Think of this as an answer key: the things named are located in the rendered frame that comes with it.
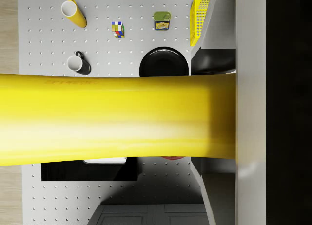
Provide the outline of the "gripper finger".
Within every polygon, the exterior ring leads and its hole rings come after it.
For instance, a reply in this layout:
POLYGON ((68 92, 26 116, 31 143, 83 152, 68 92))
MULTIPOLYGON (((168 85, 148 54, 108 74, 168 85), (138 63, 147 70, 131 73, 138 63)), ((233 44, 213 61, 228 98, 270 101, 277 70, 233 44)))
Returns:
POLYGON ((191 75, 236 69, 236 0, 210 0, 201 36, 191 51, 191 75))
POLYGON ((209 224, 235 225, 235 160, 192 158, 191 170, 200 186, 209 224))

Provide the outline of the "banana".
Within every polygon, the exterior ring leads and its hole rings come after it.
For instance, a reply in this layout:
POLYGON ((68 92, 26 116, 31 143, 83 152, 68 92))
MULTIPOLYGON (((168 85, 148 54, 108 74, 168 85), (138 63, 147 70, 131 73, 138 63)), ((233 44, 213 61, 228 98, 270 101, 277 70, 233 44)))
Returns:
POLYGON ((235 158, 235 74, 0 75, 0 166, 108 157, 235 158))

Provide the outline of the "yellow basket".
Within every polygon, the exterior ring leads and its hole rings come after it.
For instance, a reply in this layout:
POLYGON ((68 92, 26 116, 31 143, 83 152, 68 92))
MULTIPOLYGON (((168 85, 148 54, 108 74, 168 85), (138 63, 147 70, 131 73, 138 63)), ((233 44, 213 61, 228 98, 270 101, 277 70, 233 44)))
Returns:
POLYGON ((195 46, 202 32, 210 0, 193 0, 190 10, 190 45, 195 46))

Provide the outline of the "black plate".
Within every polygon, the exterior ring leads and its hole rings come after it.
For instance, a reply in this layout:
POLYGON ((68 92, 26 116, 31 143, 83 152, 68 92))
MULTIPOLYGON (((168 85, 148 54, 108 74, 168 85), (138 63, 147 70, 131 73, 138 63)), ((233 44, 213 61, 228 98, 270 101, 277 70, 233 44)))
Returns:
POLYGON ((140 77, 188 76, 187 60, 178 50, 171 47, 157 47, 149 51, 139 67, 140 77))

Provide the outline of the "flat-sided can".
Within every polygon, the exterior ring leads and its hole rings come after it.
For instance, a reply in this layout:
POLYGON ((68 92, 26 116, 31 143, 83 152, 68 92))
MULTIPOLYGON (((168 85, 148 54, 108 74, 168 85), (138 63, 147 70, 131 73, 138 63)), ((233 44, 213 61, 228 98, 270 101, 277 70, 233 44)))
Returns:
POLYGON ((154 12, 154 29, 156 31, 167 31, 170 27, 171 13, 169 11, 154 12))

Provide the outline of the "puzzle cube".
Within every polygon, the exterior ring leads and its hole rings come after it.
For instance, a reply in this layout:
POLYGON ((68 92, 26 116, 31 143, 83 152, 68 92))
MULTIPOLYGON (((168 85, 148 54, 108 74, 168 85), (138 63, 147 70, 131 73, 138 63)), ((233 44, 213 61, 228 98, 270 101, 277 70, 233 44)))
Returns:
POLYGON ((113 35, 116 38, 124 38, 125 37, 125 29, 124 25, 121 21, 113 21, 111 24, 111 29, 113 32, 113 35))

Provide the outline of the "black mug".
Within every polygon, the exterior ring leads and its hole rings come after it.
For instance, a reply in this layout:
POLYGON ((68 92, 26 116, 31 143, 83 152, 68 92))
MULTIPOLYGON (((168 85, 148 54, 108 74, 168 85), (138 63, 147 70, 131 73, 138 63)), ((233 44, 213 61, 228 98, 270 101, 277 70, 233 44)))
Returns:
POLYGON ((91 72, 91 65, 84 59, 81 51, 76 51, 70 56, 66 61, 66 66, 69 70, 81 75, 88 75, 91 72))

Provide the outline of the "yellow mug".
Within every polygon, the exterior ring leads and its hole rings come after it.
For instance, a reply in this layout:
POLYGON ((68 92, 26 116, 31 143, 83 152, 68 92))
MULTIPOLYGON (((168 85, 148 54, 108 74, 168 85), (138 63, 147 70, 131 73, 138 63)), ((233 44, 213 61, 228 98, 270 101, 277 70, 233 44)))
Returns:
POLYGON ((75 0, 67 0, 61 5, 62 14, 80 28, 87 26, 87 21, 75 0))

